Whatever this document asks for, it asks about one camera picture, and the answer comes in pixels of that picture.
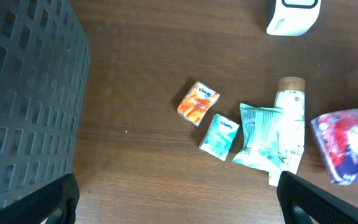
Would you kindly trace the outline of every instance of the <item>gray bin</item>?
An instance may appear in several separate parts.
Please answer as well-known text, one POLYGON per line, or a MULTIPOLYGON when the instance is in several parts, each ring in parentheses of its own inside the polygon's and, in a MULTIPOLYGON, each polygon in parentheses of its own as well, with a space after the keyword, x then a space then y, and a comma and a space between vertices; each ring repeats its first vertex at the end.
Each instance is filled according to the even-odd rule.
POLYGON ((90 64, 65 0, 0 0, 0 209, 71 172, 90 64))

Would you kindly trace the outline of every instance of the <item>teal and white packet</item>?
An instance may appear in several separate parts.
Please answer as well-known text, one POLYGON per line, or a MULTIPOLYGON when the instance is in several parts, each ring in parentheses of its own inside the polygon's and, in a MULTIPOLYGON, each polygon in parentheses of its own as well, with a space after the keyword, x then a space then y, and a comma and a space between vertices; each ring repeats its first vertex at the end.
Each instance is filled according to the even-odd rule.
POLYGON ((214 115, 200 149, 225 161, 238 129, 239 125, 234 121, 219 114, 214 115))
POLYGON ((247 167, 280 173, 278 156, 281 108, 254 108, 240 104, 244 146, 233 162, 247 167))

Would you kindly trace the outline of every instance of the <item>purple plastic bag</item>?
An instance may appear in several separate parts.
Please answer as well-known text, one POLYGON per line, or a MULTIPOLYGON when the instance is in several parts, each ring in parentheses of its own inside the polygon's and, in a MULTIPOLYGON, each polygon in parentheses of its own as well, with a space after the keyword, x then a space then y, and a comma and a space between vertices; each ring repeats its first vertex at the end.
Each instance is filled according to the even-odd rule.
POLYGON ((358 109, 327 113, 311 124, 331 182, 358 182, 358 109))

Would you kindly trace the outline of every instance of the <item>wooden surface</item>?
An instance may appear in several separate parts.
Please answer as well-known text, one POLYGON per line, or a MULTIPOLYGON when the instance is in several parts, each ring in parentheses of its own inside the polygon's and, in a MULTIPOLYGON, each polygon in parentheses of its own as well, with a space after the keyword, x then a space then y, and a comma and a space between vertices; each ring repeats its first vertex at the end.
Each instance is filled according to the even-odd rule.
MULTIPOLYGON (((92 53, 73 171, 77 223, 283 223, 265 172, 198 149, 212 115, 273 106, 278 80, 306 80, 306 122, 358 108, 358 1, 323 1, 301 37, 267 35, 267 1, 71 1, 92 53), (200 127, 177 115, 190 86, 221 94, 200 127)), ((307 127, 298 175, 358 207, 358 184, 329 183, 307 127)))

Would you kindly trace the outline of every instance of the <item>orange and white packet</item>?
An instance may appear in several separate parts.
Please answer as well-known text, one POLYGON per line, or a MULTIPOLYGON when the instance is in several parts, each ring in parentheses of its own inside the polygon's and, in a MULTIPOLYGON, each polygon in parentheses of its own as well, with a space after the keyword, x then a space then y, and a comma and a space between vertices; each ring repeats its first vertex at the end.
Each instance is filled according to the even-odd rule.
POLYGON ((178 114, 198 126, 218 98, 219 93, 201 82, 196 82, 179 104, 178 114))

